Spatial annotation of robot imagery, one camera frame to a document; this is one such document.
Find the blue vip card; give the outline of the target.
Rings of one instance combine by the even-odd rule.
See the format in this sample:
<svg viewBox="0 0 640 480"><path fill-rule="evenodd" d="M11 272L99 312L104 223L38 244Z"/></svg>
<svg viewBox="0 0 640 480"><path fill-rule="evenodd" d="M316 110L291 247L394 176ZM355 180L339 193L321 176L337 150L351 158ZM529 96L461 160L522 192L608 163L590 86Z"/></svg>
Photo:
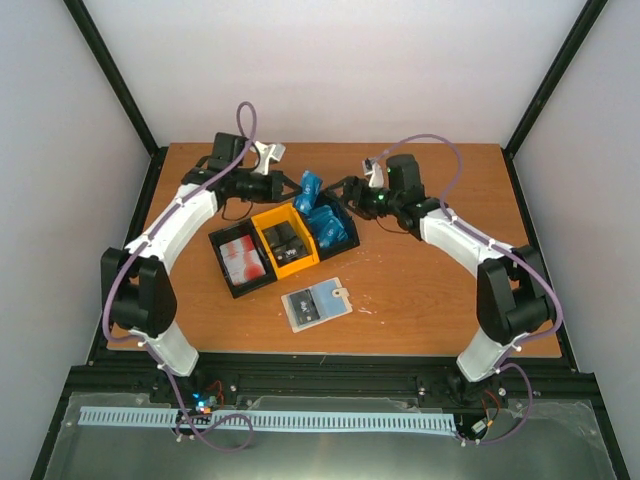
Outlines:
<svg viewBox="0 0 640 480"><path fill-rule="evenodd" d="M314 208L323 180L309 170L305 170L300 182L300 193L295 197L293 205L295 209L308 215Z"/></svg>

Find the black vip card stack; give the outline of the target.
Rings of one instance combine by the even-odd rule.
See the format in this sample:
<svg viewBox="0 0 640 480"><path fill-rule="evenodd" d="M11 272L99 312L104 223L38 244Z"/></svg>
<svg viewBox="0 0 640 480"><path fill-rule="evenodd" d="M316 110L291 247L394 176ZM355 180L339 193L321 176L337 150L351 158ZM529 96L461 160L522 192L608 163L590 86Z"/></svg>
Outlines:
<svg viewBox="0 0 640 480"><path fill-rule="evenodd" d="M278 267L309 255L303 240L289 222L281 222L266 228L262 233Z"/></svg>

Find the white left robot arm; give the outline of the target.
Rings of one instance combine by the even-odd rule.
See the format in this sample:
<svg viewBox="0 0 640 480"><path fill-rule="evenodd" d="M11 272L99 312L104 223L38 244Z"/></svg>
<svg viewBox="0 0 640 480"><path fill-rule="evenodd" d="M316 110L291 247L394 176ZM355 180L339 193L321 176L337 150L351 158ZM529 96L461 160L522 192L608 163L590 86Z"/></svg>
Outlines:
<svg viewBox="0 0 640 480"><path fill-rule="evenodd" d="M195 369L198 351L176 321L177 298L171 269L193 236L230 198L253 203L281 203L299 186L273 169L286 148L243 135L218 133L210 155L182 178L171 202L151 225L124 248L101 257L104 337L116 342L117 325L150 351L159 369L174 374L172 388L186 402L201 400L208 378Z"/></svg>

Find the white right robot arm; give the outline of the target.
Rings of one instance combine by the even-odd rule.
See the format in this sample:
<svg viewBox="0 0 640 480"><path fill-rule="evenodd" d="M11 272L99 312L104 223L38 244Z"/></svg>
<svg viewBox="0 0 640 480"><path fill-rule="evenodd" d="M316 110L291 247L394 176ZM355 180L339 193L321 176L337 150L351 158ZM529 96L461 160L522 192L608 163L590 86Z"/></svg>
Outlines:
<svg viewBox="0 0 640 480"><path fill-rule="evenodd" d="M394 217L401 230L446 253L476 281L479 327L456 359L451 390L461 393L499 373L512 351L558 320L557 299L533 247L499 242L427 195L410 154L392 156L384 166L367 159L363 170L362 177L347 176L325 194L362 219Z"/></svg>

